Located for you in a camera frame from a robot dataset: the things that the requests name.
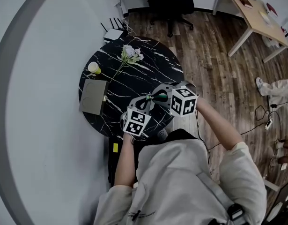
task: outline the yellow sticker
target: yellow sticker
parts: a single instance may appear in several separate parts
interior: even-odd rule
[[[114,152],[118,152],[118,144],[114,143]]]

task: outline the round table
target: round table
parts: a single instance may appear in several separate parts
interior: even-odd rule
[[[121,65],[123,45],[129,44],[134,49],[140,48],[144,59],[138,65],[124,67],[111,81],[107,91],[107,99],[103,108],[103,115],[94,115],[84,112],[90,125],[107,137],[123,138],[120,126],[120,116],[127,110],[133,98],[151,93],[159,84],[180,83],[184,74],[176,56],[169,48],[158,41],[147,37],[124,37],[110,42],[100,48],[87,62],[79,82],[79,101],[86,79],[110,81]],[[99,75],[88,71],[88,65],[96,62],[101,68]],[[150,111],[149,123],[141,136],[136,140],[146,140],[166,127],[173,117],[169,109],[159,105]]]

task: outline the gray box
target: gray box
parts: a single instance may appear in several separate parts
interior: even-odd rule
[[[102,115],[108,84],[108,81],[86,79],[80,99],[79,111]]]

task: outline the chair base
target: chair base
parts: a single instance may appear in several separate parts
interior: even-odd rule
[[[154,17],[150,20],[150,23],[151,23],[151,25],[154,25],[154,22],[159,21],[159,20],[165,20],[165,19],[161,18],[161,17]],[[173,36],[174,21],[188,24],[190,26],[190,30],[194,30],[194,25],[191,22],[189,22],[188,20],[185,20],[182,16],[178,16],[175,18],[169,18],[166,20],[168,21],[168,37],[170,37],[170,38]]]

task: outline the white t-shirt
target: white t-shirt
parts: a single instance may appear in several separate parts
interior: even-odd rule
[[[94,225],[207,225],[214,218],[232,224],[222,204],[196,176],[201,171],[210,177],[207,152],[200,140],[143,148],[136,171],[139,186],[114,186],[102,195]],[[251,225],[261,224],[266,189],[245,143],[226,151],[220,164],[220,187],[242,205]]]

